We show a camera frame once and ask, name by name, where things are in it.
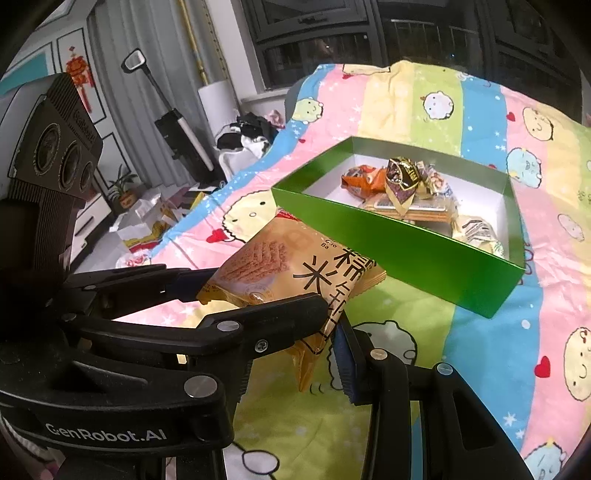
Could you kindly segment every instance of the potted plant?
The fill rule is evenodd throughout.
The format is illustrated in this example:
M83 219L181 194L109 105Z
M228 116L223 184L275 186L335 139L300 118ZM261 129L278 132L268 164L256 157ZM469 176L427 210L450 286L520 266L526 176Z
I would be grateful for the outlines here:
M115 200L119 199L121 207L127 210L138 200L135 193L132 190L128 190L128 185L133 183L134 179L136 179L138 176L135 173L131 173L130 171L122 175L122 169L123 164L119 165L119 170L117 171L117 180L109 182L109 200L114 202Z

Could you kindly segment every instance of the orange snack package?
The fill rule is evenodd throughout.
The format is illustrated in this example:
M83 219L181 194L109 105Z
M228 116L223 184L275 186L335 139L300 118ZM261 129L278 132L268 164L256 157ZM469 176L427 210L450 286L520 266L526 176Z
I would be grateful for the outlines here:
M376 193L385 192L385 183L385 168L358 165L341 177L340 186L356 197L367 199Z
M349 298L377 285L386 272L375 261L332 241L293 215L279 210L244 247L216 271L197 294L206 304L226 300L238 307L318 293L329 304L319 333L287 349L298 389L308 389L318 355Z

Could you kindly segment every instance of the white drawer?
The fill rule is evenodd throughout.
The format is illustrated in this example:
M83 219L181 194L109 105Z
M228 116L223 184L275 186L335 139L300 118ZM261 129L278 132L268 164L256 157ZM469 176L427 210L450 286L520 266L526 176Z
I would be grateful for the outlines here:
M74 238L72 240L72 251L70 261L73 261L86 246L86 237L110 214L109 204L102 197L98 197L88 208L86 208L76 219L74 227Z

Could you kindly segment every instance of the camera lens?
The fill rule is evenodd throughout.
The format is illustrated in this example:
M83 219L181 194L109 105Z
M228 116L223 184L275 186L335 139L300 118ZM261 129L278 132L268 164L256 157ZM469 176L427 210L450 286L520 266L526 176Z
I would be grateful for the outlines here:
M92 163L88 162L84 170L82 170L82 175L80 176L80 190L86 190L86 187L90 183L90 179L92 178Z
M68 148L64 161L61 164L60 169L60 184L62 188L69 189L74 183L76 177L76 170L78 163L80 162L80 147L77 143L73 143Z
M37 143L35 149L35 170L43 175L55 160L60 145L60 128L57 124L49 125Z

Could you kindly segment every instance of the flower pot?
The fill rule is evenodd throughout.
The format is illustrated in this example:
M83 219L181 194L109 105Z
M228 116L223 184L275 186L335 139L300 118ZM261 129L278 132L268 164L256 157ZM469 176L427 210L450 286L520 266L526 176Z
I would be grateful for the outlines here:
M137 201L137 196L131 190L128 190L121 197L119 197L119 203L125 210L130 208Z

